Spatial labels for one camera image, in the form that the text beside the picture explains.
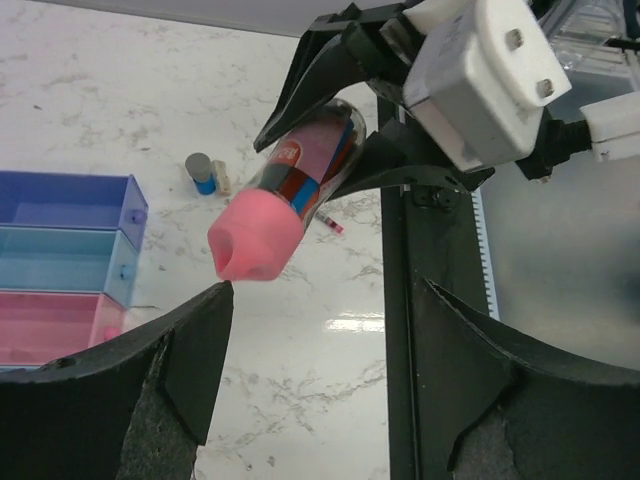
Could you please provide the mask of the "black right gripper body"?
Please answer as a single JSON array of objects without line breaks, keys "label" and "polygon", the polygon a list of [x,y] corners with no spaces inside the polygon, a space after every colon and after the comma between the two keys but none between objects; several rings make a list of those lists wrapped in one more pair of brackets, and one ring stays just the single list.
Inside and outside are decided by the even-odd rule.
[{"label": "black right gripper body", "polygon": [[346,48],[380,97],[404,105],[403,88],[426,35],[403,9],[353,9],[346,27]]}]

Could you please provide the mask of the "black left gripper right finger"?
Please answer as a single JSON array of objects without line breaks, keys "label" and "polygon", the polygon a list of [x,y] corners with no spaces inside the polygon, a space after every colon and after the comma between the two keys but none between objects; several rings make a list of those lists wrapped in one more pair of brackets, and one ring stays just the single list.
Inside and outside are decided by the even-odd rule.
[{"label": "black left gripper right finger", "polygon": [[422,284],[426,479],[635,479],[639,374],[548,345]]}]

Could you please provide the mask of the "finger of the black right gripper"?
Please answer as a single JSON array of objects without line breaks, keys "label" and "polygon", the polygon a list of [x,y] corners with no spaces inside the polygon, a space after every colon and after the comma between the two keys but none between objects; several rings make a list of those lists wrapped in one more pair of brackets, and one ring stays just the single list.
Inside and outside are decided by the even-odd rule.
[{"label": "finger of the black right gripper", "polygon": [[371,133],[351,152],[355,155],[346,178],[330,201],[373,189],[418,185],[452,189],[462,193],[477,190],[495,174],[493,168],[460,171],[426,133],[405,124],[387,124]]},{"label": "finger of the black right gripper", "polygon": [[[276,107],[254,140],[257,152],[301,124],[343,89],[366,83],[345,44],[344,31],[354,16],[350,12],[353,9],[361,8],[351,3],[338,13],[317,17],[301,36]],[[408,5],[394,3],[366,9],[405,11]]]}]

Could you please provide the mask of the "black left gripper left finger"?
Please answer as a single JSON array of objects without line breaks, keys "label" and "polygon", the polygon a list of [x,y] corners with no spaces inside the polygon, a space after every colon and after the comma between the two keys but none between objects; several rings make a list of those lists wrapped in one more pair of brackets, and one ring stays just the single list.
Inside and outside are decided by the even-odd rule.
[{"label": "black left gripper left finger", "polygon": [[234,290],[36,370],[1,376],[5,479],[188,479],[221,382]]}]

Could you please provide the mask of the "pink capped clear bottle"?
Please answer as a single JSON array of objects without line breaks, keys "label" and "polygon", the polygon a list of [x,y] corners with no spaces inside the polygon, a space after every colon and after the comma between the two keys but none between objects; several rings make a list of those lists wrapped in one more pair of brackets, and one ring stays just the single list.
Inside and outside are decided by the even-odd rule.
[{"label": "pink capped clear bottle", "polygon": [[277,278],[318,208],[353,170],[366,137],[361,113],[342,99],[331,100],[282,137],[209,228],[218,277]]}]

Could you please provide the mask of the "blue glue stick grey cap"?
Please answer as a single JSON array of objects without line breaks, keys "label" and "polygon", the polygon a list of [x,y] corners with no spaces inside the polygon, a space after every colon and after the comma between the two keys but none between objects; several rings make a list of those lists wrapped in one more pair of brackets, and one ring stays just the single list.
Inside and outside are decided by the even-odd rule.
[{"label": "blue glue stick grey cap", "polygon": [[185,169],[201,195],[211,195],[216,191],[212,174],[211,159],[204,153],[193,153],[185,160]]}]

